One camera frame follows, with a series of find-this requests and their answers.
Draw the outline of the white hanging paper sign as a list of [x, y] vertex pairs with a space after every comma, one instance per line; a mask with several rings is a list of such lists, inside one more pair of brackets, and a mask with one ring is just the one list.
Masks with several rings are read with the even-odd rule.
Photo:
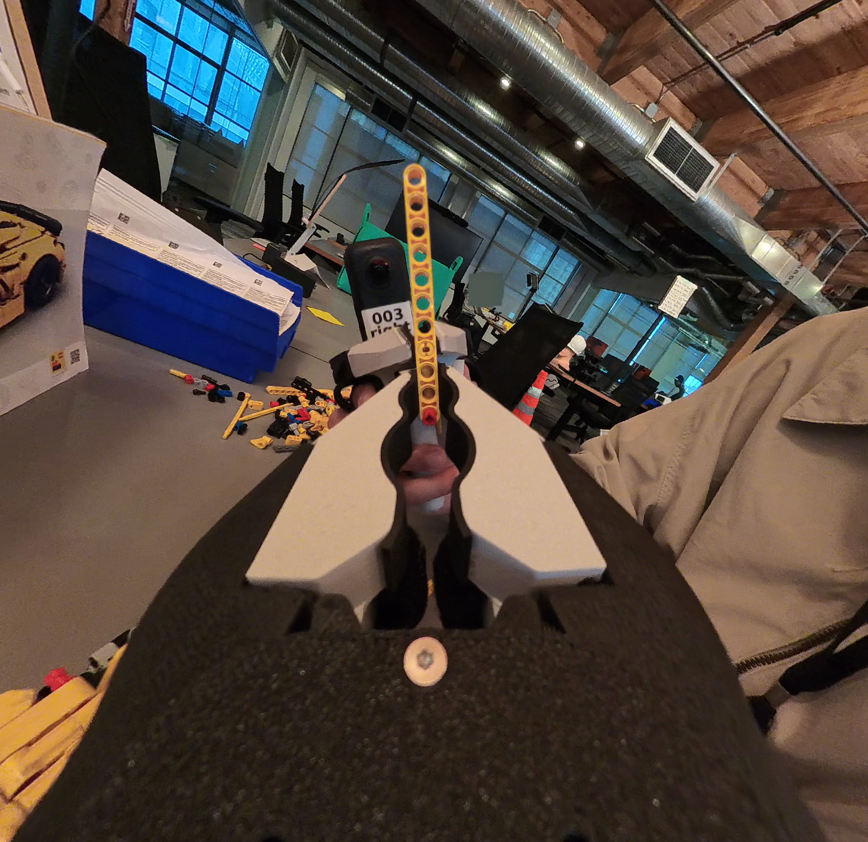
[[697, 289], [698, 284], [681, 275], [675, 275], [665, 294], [657, 303], [659, 313], [671, 318], [678, 318]]

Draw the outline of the orange traffic cone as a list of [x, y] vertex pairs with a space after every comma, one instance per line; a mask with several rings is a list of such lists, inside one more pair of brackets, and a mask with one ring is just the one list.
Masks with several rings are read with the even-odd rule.
[[532, 423], [547, 380], [548, 370], [543, 369], [513, 409], [513, 415], [528, 426]]

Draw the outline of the wooden post with red label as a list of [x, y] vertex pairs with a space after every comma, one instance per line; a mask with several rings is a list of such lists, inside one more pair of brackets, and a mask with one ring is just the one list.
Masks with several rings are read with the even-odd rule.
[[137, 0], [96, 0], [94, 21], [120, 43], [128, 45], [135, 19]]

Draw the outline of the black monitor screen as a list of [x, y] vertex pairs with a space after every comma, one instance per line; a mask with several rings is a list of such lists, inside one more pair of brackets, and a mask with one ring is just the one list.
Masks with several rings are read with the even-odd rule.
[[435, 284], [449, 286], [458, 275], [460, 278], [476, 255], [482, 238], [473, 232], [468, 222], [459, 218], [438, 202], [430, 200], [429, 238]]

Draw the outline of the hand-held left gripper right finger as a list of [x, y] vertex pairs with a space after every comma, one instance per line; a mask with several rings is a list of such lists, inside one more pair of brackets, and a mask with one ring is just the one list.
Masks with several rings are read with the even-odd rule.
[[483, 626], [513, 596], [599, 582], [607, 565], [543, 440], [455, 370], [441, 376], [458, 470], [438, 550], [444, 626]]

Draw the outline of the instruction poster board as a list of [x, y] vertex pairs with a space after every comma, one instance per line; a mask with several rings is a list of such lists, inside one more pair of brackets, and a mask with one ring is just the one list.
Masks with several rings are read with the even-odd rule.
[[21, 0], [1, 0], [1, 104], [52, 119]]

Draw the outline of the teal green plastic bin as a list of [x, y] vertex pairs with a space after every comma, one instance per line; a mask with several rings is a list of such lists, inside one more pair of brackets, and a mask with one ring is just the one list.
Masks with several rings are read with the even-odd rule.
[[[402, 208], [403, 199], [400, 197], [383, 229], [373, 223], [372, 206], [366, 204], [354, 241], [392, 237], [406, 247], [406, 222]], [[435, 301], [439, 310], [449, 285], [457, 275], [462, 274], [462, 268], [470, 263], [481, 238], [467, 227], [466, 221], [434, 201], [429, 203], [429, 226]]]

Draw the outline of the pile of loose brick pieces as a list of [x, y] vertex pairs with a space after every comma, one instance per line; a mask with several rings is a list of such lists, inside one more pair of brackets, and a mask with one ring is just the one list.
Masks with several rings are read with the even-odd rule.
[[260, 394], [239, 391], [221, 440], [241, 438], [257, 450], [293, 453], [327, 434], [329, 420], [339, 406], [337, 397], [351, 393], [350, 386], [321, 389], [302, 378], [295, 378], [289, 386], [266, 386]]

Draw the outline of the cluster of small brick pins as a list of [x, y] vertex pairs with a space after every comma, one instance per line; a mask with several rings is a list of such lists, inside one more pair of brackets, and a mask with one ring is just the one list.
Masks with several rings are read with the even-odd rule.
[[197, 378], [176, 369], [169, 369], [169, 374], [192, 387], [193, 395], [206, 397], [209, 402], [224, 403], [227, 399], [235, 398], [233, 391], [226, 384], [219, 384], [213, 378]]

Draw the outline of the stack of white paper sheets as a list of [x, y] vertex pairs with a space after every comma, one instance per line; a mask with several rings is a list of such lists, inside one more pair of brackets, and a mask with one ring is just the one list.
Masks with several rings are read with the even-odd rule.
[[95, 181], [88, 226], [104, 238], [276, 312], [279, 334], [298, 318], [290, 288], [106, 169]]

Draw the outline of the yellow brick beam assembly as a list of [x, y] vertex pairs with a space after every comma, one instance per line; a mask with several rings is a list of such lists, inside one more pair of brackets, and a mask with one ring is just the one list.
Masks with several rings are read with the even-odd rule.
[[403, 182], [418, 416], [426, 428], [440, 432], [439, 359], [425, 169], [419, 163], [407, 165]]

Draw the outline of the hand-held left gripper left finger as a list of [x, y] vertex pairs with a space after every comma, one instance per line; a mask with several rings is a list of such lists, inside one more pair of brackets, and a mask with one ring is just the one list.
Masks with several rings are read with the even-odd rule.
[[408, 525], [399, 473], [410, 458], [412, 372], [401, 372], [312, 449], [245, 574], [256, 586], [373, 605], [376, 627], [425, 614], [425, 550]]

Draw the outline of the black office chair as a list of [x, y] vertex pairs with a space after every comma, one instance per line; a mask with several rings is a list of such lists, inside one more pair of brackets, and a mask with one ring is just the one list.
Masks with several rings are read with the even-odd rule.
[[480, 389], [513, 410], [580, 328], [579, 322], [545, 305], [531, 304], [514, 327], [480, 354], [474, 366]]

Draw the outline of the blue storage bin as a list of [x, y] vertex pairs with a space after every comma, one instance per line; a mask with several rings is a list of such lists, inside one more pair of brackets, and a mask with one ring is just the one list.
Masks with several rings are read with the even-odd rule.
[[[292, 290], [300, 314], [301, 286], [264, 270]], [[89, 227], [82, 311], [88, 326], [247, 383], [260, 373], [274, 371], [294, 338], [299, 318], [279, 334], [276, 312], [104, 238]]]

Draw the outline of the white vent grille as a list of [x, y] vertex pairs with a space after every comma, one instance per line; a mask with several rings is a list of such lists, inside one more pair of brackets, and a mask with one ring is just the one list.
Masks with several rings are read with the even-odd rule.
[[645, 161], [695, 202], [713, 185], [722, 165], [675, 119], [659, 126]]

